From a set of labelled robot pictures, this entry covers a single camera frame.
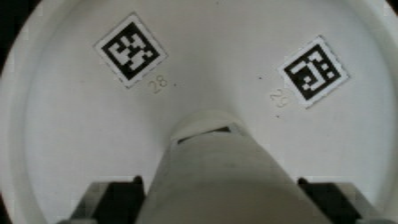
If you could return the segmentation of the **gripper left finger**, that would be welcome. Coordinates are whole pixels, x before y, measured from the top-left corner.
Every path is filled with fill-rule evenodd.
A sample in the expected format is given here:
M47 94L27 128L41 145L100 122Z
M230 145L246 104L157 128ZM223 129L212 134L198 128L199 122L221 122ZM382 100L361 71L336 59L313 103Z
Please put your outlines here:
M144 180L95 182L72 216L57 224L135 224L146 199Z

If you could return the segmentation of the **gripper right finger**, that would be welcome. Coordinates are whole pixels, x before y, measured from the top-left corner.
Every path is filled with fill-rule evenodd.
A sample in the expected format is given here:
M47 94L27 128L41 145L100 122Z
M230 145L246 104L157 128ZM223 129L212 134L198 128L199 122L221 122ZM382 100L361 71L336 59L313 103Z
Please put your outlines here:
M311 182L297 185L333 224L390 224L356 185L349 182Z

